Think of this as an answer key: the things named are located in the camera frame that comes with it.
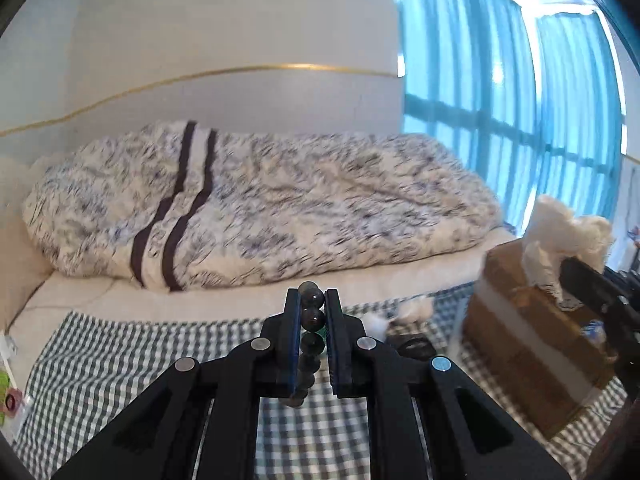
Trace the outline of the white lace cloth bundle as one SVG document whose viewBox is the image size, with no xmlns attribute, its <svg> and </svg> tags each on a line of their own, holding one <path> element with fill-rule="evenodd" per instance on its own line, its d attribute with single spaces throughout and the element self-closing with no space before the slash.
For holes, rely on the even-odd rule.
<svg viewBox="0 0 640 480">
<path fill-rule="evenodd" d="M 563 311 L 578 308 L 577 299 L 566 299 L 560 283 L 561 263 L 575 257 L 603 273 L 614 242 L 612 224 L 600 216 L 574 216 L 574 211 L 549 195 L 536 199 L 522 237 L 522 269 L 530 286 L 548 292 Z"/>
</svg>

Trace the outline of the white garlic-shaped object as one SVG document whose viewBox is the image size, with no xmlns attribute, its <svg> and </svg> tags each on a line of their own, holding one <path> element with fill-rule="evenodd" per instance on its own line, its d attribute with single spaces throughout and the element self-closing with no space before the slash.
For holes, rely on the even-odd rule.
<svg viewBox="0 0 640 480">
<path fill-rule="evenodd" d="M 369 337 L 383 341 L 390 326 L 422 323 L 429 320 L 434 313 L 432 297 L 421 296 L 403 301 L 392 316 L 367 312 L 361 318 L 364 331 Z"/>
</svg>

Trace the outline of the brown cardboard box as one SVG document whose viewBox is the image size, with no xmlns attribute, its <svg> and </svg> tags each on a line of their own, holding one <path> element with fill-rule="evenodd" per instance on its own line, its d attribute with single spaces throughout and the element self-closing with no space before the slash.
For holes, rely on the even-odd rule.
<svg viewBox="0 0 640 480">
<path fill-rule="evenodd" d="M 491 374 L 550 440 L 597 400 L 614 376 L 612 360 L 582 333 L 597 317 L 565 313 L 526 282 L 522 243 L 486 252 L 463 330 Z"/>
</svg>

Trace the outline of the green toy car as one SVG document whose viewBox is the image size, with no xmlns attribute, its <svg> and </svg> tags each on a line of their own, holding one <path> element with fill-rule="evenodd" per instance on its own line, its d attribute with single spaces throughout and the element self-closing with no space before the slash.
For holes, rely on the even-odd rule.
<svg viewBox="0 0 640 480">
<path fill-rule="evenodd" d="M 23 393 L 14 388 L 9 373 L 0 370 L 0 425 L 7 418 L 14 418 L 23 404 Z"/>
</svg>

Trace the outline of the blue curtain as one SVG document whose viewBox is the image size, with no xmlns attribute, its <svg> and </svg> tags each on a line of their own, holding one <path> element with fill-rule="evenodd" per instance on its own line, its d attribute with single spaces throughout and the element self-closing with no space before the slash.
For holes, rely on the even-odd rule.
<svg viewBox="0 0 640 480">
<path fill-rule="evenodd" d="M 439 140 L 496 193 L 514 228 L 548 195 L 611 218 L 625 104 L 593 6 L 396 0 L 404 129 Z"/>
</svg>

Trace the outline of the floral white duvet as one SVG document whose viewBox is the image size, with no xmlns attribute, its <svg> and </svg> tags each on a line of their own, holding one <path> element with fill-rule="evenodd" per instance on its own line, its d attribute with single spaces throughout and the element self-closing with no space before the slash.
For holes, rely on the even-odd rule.
<svg viewBox="0 0 640 480">
<path fill-rule="evenodd" d="M 286 136 L 180 120 L 68 154 L 34 185 L 23 219 L 70 278 L 187 292 L 462 252 L 502 212 L 423 134 Z"/>
</svg>

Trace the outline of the beige pillow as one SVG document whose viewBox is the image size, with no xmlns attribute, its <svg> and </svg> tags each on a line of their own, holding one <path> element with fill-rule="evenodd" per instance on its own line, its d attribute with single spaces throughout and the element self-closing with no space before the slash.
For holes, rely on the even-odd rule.
<svg viewBox="0 0 640 480">
<path fill-rule="evenodd" d="M 34 184 L 29 166 L 1 157 L 1 330 L 6 332 L 52 266 L 32 244 L 22 205 Z"/>
</svg>

